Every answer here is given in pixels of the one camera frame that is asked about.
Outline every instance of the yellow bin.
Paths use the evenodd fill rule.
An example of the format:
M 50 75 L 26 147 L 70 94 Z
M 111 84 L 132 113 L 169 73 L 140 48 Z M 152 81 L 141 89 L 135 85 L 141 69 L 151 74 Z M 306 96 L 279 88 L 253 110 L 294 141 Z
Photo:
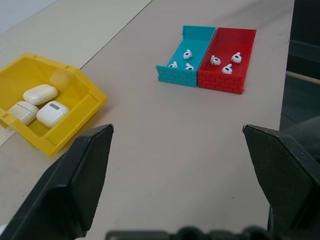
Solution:
M 53 128 L 35 119 L 28 126 L 6 111 L 23 101 L 25 91 L 41 84 L 58 89 L 54 99 L 70 112 Z M 10 126 L 33 146 L 52 157 L 107 101 L 107 96 L 79 69 L 26 53 L 0 70 L 0 124 Z

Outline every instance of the brick pattern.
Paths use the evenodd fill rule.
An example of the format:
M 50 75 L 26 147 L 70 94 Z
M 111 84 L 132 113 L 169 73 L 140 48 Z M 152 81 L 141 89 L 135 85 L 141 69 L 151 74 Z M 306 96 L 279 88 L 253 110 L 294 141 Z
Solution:
M 196 71 L 177 69 L 168 66 L 156 66 L 156 70 L 158 71 L 158 80 L 160 82 L 189 87 L 196 87 L 198 85 Z
M 234 94 L 244 91 L 244 78 L 211 71 L 198 71 L 198 87 L 212 89 Z

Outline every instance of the white earbud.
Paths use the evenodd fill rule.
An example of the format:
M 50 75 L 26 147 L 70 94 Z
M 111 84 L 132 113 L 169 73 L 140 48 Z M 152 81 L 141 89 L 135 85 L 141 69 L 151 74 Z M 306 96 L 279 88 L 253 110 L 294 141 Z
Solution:
M 177 68 L 178 67 L 178 65 L 177 65 L 177 62 L 176 61 L 174 61 L 172 64 L 170 64 L 169 65 L 169 68 Z
M 215 55 L 212 55 L 210 59 L 210 64 L 213 66 L 219 66 L 221 64 L 221 61 L 219 58 L 215 57 Z
M 227 66 L 225 66 L 224 68 L 222 68 L 222 72 L 224 74 L 232 74 L 232 64 L 228 64 Z
M 240 56 L 240 52 L 237 52 L 235 55 L 232 56 L 231 61 L 235 64 L 241 63 L 242 57 Z
M 192 58 L 192 52 L 188 49 L 184 54 L 183 54 L 183 59 L 184 60 L 189 60 Z
M 189 63 L 186 63 L 186 70 L 195 70 L 195 68 L 193 66 L 191 66 Z

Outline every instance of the red brick-pattern bin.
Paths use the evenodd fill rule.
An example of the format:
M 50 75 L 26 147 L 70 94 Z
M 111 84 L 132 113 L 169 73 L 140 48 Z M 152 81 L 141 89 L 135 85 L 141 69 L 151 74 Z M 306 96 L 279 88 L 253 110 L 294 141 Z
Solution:
M 198 87 L 234 94 L 244 91 L 244 77 L 232 74 L 198 70 Z
M 242 94 L 255 36 L 254 29 L 219 27 L 198 69 L 198 87 Z M 237 52 L 241 53 L 241 63 L 231 61 Z M 212 55 L 221 60 L 219 66 L 210 64 Z M 228 64 L 232 64 L 232 74 L 222 73 Z

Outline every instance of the teal bin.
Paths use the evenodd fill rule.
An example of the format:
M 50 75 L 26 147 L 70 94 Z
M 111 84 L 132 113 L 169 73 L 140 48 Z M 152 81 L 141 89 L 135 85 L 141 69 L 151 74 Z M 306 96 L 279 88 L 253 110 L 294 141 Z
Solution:
M 197 87 L 197 71 L 207 48 L 216 33 L 214 26 L 183 26 L 183 40 L 166 66 L 157 65 L 158 80 L 160 82 Z M 192 58 L 184 60 L 183 55 L 187 50 L 192 52 Z M 174 62 L 178 67 L 168 67 Z M 194 70 L 186 70 L 186 63 Z

